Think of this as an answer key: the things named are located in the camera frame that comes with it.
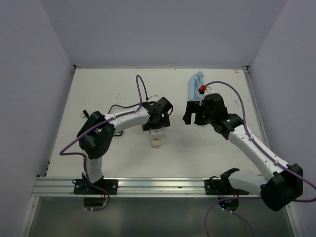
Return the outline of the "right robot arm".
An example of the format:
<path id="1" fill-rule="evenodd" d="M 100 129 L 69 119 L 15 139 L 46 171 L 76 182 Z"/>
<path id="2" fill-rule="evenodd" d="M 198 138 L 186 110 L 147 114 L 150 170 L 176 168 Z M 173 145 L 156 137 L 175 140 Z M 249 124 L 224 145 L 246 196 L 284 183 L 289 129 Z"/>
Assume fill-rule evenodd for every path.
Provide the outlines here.
<path id="1" fill-rule="evenodd" d="M 303 193 L 303 169 L 298 164 L 289 165 L 277 157 L 244 125 L 237 114 L 230 114 L 224 99 L 218 93 L 211 93 L 198 102 L 189 101 L 183 121 L 191 124 L 192 114 L 196 115 L 195 124 L 209 124 L 214 131 L 238 147 L 259 169 L 261 175 L 231 168 L 219 178 L 211 177 L 204 182 L 208 195 L 232 195 L 239 191 L 259 196 L 273 211 L 300 197 Z"/>

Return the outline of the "beige power strip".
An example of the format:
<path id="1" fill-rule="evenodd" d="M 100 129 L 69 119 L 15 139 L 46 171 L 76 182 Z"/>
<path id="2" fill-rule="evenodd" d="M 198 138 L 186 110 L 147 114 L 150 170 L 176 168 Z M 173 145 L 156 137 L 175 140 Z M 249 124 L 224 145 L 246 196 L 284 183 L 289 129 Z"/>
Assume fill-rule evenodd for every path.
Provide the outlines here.
<path id="1" fill-rule="evenodd" d="M 150 138 L 150 141 L 153 148 L 159 148 L 161 146 L 161 139 L 152 140 Z"/>

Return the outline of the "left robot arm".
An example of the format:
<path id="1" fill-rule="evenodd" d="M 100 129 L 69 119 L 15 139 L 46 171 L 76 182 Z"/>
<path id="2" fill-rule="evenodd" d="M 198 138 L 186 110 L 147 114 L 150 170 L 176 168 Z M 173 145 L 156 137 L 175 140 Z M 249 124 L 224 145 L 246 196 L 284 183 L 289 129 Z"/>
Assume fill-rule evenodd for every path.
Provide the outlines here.
<path id="1" fill-rule="evenodd" d="M 165 97 L 134 105 L 118 113 L 104 115 L 99 111 L 93 112 L 77 134 L 79 147 L 85 156 L 82 175 L 85 188 L 92 194 L 104 189 L 102 157 L 116 134 L 139 125 L 143 131 L 169 127 L 171 112 L 173 105 Z"/>

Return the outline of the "white charger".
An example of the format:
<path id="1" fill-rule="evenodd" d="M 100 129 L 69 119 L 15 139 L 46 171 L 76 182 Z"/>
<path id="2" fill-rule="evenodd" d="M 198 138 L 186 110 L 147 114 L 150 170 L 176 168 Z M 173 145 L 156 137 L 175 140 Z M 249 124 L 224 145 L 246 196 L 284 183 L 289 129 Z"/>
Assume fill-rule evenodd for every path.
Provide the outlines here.
<path id="1" fill-rule="evenodd" d="M 150 138 L 152 140 L 161 139 L 163 137 L 163 130 L 162 129 L 151 129 L 150 130 Z"/>

